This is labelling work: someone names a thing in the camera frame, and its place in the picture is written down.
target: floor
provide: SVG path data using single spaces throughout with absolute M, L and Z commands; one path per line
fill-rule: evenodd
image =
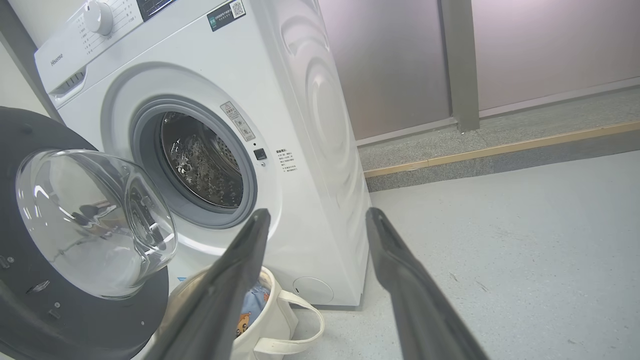
M 640 151 L 371 194 L 489 358 L 637 359 Z M 402 359 L 372 269 L 294 359 Z M 296 310 L 294 338 L 313 316 Z

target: sticker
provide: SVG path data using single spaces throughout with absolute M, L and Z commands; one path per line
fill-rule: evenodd
M 296 167 L 296 162 L 291 151 L 288 151 L 287 149 L 281 149 L 276 150 L 276 154 L 278 154 L 278 160 L 280 160 L 282 171 L 292 172 L 298 169 Z
M 249 125 L 247 125 L 247 123 L 242 118 L 242 115 L 240 115 L 240 113 L 236 110 L 236 107 L 230 101 L 222 104 L 220 108 L 225 112 L 225 114 L 227 114 L 231 121 L 234 122 L 236 128 L 238 129 L 238 131 L 240 131 L 246 142 L 255 139 L 253 131 L 251 131 Z
M 216 31 L 222 28 L 224 25 L 240 19 L 245 16 L 244 5 L 242 0 L 230 1 L 226 4 L 222 4 L 215 10 L 207 14 L 209 19 L 209 25 L 211 25 L 211 31 Z

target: qr code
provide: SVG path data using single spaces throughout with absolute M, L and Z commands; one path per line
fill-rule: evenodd
M 231 13 L 234 16 L 234 19 L 237 19 L 238 17 L 245 14 L 244 6 L 242 5 L 241 0 L 234 1 L 230 5 L 231 5 Z

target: laundry basket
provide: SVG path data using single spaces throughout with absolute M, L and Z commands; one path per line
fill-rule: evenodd
M 158 336 L 169 326 L 177 310 L 207 270 L 208 268 L 183 281 L 169 296 L 166 313 L 157 330 Z M 234 340 L 231 360 L 282 359 L 284 355 L 306 350 L 322 336 L 324 318 L 316 308 L 301 297 L 283 290 L 267 268 L 262 268 L 258 281 L 270 290 L 269 300 L 260 316 Z M 317 334 L 306 340 L 291 340 L 298 325 L 298 318 L 291 310 L 291 304 L 307 308 L 317 315 L 320 323 Z

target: front-loading washing machine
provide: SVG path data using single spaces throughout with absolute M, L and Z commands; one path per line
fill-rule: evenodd
M 88 1 L 35 58 L 66 125 L 159 188 L 170 289 L 267 208 L 282 287 L 360 303 L 371 202 L 316 0 Z

